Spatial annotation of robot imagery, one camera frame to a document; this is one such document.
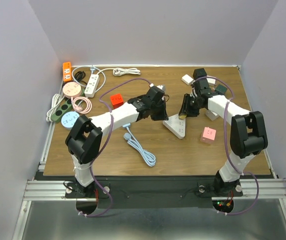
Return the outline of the white triangular power strip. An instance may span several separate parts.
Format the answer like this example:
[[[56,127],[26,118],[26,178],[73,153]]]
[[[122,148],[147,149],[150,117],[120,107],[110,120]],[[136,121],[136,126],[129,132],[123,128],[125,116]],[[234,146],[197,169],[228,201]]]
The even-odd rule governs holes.
[[[180,119],[178,114],[170,116],[168,120],[163,120],[162,123],[180,140],[186,136],[186,119]]]

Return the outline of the white cube socket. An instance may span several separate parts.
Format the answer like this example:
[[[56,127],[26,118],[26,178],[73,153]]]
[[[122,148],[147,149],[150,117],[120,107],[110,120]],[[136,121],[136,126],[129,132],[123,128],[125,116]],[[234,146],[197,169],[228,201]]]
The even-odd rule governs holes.
[[[216,119],[219,117],[219,115],[218,115],[217,113],[215,113],[215,112],[213,112],[213,111],[211,111],[211,110],[207,110],[207,111],[205,112],[205,115],[206,115],[211,121],[214,121],[214,120],[216,120]]]

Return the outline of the pink cube socket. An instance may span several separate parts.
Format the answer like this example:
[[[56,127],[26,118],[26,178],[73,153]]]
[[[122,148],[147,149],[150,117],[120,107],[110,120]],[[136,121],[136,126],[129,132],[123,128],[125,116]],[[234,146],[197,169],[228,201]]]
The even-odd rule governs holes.
[[[209,145],[212,144],[216,139],[216,133],[217,131],[215,129],[210,127],[204,127],[201,133],[200,142]]]

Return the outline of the light blue power strip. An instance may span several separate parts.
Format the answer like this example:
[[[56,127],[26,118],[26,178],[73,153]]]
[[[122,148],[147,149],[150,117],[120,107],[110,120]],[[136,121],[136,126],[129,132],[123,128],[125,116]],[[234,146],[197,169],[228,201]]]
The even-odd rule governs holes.
[[[122,127],[124,128],[124,129],[127,129],[127,128],[129,128],[131,126],[131,123],[126,123],[126,124],[124,124]]]

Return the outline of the red cube socket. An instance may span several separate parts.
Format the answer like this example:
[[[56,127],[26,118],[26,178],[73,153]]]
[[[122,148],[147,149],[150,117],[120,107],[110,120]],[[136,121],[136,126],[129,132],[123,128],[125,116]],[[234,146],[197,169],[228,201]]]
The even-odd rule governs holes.
[[[124,104],[123,97],[120,93],[111,95],[110,102],[112,104],[113,109],[117,109]]]

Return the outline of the round pink socket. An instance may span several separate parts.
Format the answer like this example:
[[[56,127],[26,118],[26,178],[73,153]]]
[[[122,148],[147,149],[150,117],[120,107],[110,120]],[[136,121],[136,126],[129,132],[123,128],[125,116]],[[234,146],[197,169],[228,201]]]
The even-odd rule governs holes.
[[[63,95],[68,98],[76,98],[82,94],[82,87],[76,82],[68,82],[62,88]]]

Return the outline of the yellow small plug adapter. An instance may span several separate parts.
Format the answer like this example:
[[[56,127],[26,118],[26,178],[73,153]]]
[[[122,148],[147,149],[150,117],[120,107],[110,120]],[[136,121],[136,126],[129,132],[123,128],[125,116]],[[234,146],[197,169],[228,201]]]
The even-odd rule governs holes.
[[[187,115],[186,114],[181,114],[178,116],[180,120],[185,120]]]

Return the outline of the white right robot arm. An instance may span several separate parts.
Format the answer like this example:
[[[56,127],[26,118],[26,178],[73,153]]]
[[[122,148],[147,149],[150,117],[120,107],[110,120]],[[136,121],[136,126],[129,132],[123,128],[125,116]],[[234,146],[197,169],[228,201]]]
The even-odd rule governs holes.
[[[216,194],[225,195],[237,186],[248,163],[268,146],[264,116],[260,111],[246,110],[231,98],[213,91],[207,76],[185,80],[185,83],[192,87],[192,92],[184,95],[179,119],[197,117],[201,109],[223,119],[227,160],[214,177],[213,189]]]

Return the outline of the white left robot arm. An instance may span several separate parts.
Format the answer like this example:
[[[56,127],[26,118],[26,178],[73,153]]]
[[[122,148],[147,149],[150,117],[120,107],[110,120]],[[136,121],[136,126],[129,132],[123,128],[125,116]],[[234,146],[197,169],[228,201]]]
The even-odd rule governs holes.
[[[153,121],[169,119],[166,112],[165,86],[151,84],[146,94],[129,99],[111,112],[90,118],[82,115],[76,120],[65,144],[73,159],[78,193],[83,197],[94,193],[94,180],[89,168],[99,156],[102,138],[110,138],[112,131],[148,117]]]

